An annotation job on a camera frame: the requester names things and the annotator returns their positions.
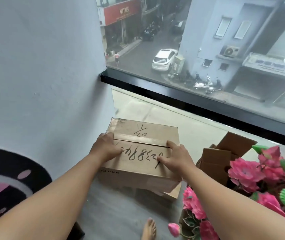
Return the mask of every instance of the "hand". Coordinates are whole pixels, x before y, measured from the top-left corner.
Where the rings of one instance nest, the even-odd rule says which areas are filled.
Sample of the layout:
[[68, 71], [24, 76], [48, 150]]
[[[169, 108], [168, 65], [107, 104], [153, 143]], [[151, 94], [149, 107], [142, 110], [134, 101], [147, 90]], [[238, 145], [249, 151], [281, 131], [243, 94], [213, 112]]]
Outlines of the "hand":
[[176, 145], [172, 141], [167, 141], [167, 145], [172, 149], [171, 157], [158, 156], [157, 160], [165, 165], [170, 171], [183, 177], [189, 168], [195, 168], [195, 164], [184, 145]]
[[100, 134], [92, 145], [89, 155], [94, 156], [101, 164], [117, 157], [122, 153], [122, 148], [114, 145], [114, 133]]

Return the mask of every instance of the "pedestrian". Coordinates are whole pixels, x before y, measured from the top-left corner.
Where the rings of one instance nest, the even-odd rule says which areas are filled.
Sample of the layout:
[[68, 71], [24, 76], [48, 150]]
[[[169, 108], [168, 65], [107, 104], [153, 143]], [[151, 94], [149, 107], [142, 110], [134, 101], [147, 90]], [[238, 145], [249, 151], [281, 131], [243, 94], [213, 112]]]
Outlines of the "pedestrian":
[[117, 52], [115, 53], [115, 61], [116, 61], [116, 65], [118, 67], [119, 66], [119, 55]]
[[[74, 167], [1, 216], [0, 239], [67, 239], [95, 174], [105, 162], [123, 152], [114, 145], [113, 137], [113, 133], [100, 134], [89, 154]], [[158, 156], [157, 160], [189, 183], [221, 240], [285, 239], [285, 217], [209, 177], [195, 167], [183, 145], [167, 141], [167, 147], [172, 150], [171, 157]], [[99, 216], [92, 219], [100, 222]], [[116, 221], [106, 228], [119, 228]], [[141, 240], [155, 240], [156, 233], [155, 221], [149, 218]]]

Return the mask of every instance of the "shop sign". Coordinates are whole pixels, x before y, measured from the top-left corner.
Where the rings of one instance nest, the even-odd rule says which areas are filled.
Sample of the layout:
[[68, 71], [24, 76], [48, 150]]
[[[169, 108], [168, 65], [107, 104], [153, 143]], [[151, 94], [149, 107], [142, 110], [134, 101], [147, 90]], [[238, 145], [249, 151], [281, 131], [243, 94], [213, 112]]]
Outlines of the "shop sign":
[[243, 66], [285, 76], [285, 62], [283, 60], [261, 54], [250, 53]]
[[106, 26], [140, 12], [140, 0], [128, 0], [105, 7]]

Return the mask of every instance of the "air conditioner unit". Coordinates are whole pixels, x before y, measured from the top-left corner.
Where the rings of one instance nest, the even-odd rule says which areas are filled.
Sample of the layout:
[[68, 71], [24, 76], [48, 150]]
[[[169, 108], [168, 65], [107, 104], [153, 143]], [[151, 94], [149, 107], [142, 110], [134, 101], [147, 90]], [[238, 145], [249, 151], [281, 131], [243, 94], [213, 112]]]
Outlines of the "air conditioner unit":
[[236, 57], [238, 55], [238, 52], [239, 52], [239, 47], [226, 46], [226, 49], [223, 52], [223, 56]]

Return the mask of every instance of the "white car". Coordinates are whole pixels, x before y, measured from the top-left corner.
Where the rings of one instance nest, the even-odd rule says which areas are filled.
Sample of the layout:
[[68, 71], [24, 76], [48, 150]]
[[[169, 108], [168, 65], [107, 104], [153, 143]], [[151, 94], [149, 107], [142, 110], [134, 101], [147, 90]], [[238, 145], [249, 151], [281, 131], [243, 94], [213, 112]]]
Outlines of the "white car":
[[157, 71], [171, 70], [177, 53], [176, 49], [161, 49], [153, 59], [151, 67]]

